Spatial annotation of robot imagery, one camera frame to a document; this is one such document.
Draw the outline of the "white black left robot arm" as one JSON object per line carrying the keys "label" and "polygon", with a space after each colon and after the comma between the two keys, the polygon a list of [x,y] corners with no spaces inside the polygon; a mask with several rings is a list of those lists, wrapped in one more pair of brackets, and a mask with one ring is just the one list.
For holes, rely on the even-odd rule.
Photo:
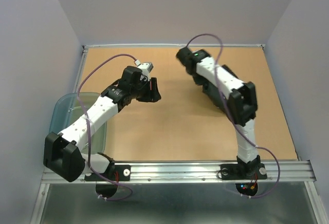
{"label": "white black left robot arm", "polygon": [[151,62],[126,67],[121,78],[73,124],[59,133],[50,132],[45,138],[43,164],[68,182],[93,172],[104,180],[111,179],[115,169],[111,158],[103,153],[83,154],[83,147],[91,145],[92,135],[132,100],[155,103],[161,99],[157,80],[150,77],[152,69]]}

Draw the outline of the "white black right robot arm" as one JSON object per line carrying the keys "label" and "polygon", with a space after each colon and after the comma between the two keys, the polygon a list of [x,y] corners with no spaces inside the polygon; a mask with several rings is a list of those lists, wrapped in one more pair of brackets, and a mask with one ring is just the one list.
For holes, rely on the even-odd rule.
{"label": "white black right robot arm", "polygon": [[240,80],[227,65],[219,65],[205,50],[184,47],[176,58],[202,87],[213,104],[232,122],[237,140],[237,163],[222,166],[223,179],[248,179],[256,174],[261,160],[255,142],[255,113],[258,109],[255,85]]}

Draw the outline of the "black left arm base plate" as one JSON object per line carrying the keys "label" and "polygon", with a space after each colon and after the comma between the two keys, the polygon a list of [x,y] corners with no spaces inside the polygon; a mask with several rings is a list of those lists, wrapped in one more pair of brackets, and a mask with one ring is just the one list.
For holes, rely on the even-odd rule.
{"label": "black left arm base plate", "polygon": [[[110,179],[111,181],[130,181],[131,166],[129,164],[111,164],[101,176]],[[90,176],[85,175],[84,180],[87,182],[103,181],[103,179],[95,173]]]}

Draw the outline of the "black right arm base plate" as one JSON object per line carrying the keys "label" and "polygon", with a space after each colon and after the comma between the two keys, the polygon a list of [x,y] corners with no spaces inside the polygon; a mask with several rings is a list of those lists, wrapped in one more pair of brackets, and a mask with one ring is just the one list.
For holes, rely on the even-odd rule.
{"label": "black right arm base plate", "polygon": [[261,168],[265,168],[263,163],[252,169],[247,169],[241,164],[221,164],[217,177],[222,180],[265,180],[267,179],[267,173],[261,173]]}

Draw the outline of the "black pinstriped long sleeve shirt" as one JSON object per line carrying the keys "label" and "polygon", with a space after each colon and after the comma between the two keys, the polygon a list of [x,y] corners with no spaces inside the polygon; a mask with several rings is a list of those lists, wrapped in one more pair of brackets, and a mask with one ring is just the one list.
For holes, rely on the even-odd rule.
{"label": "black pinstriped long sleeve shirt", "polygon": [[212,84],[209,80],[207,80],[206,78],[197,74],[195,65],[191,68],[190,74],[193,77],[194,83],[197,86],[202,87],[202,92],[209,97],[209,99],[212,101],[212,103],[216,107],[218,107],[222,112],[225,112],[224,105],[223,105],[223,102],[218,93],[217,87],[214,84]]}

